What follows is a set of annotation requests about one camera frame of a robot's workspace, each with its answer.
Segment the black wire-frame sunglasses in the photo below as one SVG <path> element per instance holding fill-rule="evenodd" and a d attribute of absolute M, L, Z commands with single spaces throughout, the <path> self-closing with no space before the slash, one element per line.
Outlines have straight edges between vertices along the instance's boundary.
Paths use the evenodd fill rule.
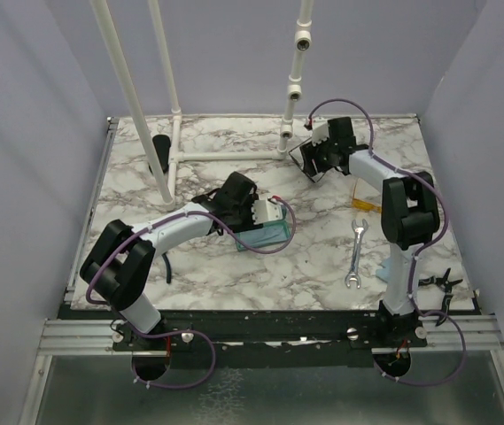
<path fill-rule="evenodd" d="M 289 151 L 289 156 L 292 160 L 292 162 L 295 164 L 295 166 L 299 169 L 299 171 L 312 183 L 317 183 L 319 182 L 322 177 L 328 172 L 328 169 L 325 168 L 323 166 L 323 164 L 319 161 L 319 159 L 317 158 L 316 162 L 317 162 L 317 165 L 319 167 L 319 170 L 320 172 L 317 174 L 317 175 L 305 175 L 302 171 L 302 166 L 303 166 L 303 161 L 302 161 L 302 158 L 301 158 L 301 155 L 300 155 L 300 151 L 299 151 L 299 146 L 304 143 L 304 142 L 301 142 L 298 146 L 292 148 L 290 151 Z"/>

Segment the blue-grey glasses case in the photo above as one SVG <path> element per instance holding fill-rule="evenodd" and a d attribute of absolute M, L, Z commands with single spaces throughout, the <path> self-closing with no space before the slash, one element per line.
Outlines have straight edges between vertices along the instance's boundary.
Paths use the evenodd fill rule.
<path fill-rule="evenodd" d="M 262 249 L 287 242 L 291 230 L 286 220 L 277 220 L 265 223 L 262 228 L 237 233 L 236 236 L 251 247 Z"/>

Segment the blue cleaning cloth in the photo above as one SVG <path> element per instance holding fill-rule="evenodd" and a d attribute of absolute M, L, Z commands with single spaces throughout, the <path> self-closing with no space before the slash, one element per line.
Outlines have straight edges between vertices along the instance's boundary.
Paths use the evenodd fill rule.
<path fill-rule="evenodd" d="M 273 226 L 243 232 L 239 239 L 253 248 L 262 248 L 284 243 L 287 241 L 288 235 L 284 228 Z"/>

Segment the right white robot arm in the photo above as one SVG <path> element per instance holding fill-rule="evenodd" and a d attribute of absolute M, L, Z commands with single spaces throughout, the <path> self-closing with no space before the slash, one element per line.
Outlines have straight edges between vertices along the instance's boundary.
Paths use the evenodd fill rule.
<path fill-rule="evenodd" d="M 299 146 L 297 165 L 311 182 L 335 169 L 365 181 L 381 195 L 381 229 L 391 250 L 381 307 L 391 316 L 376 323 L 375 335 L 381 344 L 394 346 L 407 335 L 399 317 L 415 311 L 417 248 L 431 242 L 440 226 L 432 177 L 427 172 L 409 174 L 379 158 L 369 145 L 357 143 L 349 117 L 319 124 L 307 119 L 305 128 L 310 137 Z"/>

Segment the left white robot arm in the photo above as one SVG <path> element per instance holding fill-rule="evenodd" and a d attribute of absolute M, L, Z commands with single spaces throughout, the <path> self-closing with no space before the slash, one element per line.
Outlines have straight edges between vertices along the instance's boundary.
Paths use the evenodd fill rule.
<path fill-rule="evenodd" d="M 213 232 L 259 228 L 252 214 L 258 199 L 256 183 L 233 172 L 218 189 L 192 198 L 160 220 L 139 226 L 113 220 L 83 261 L 79 275 L 134 326 L 133 338 L 141 347 L 154 349 L 163 341 L 162 316 L 143 293 L 153 260 Z"/>

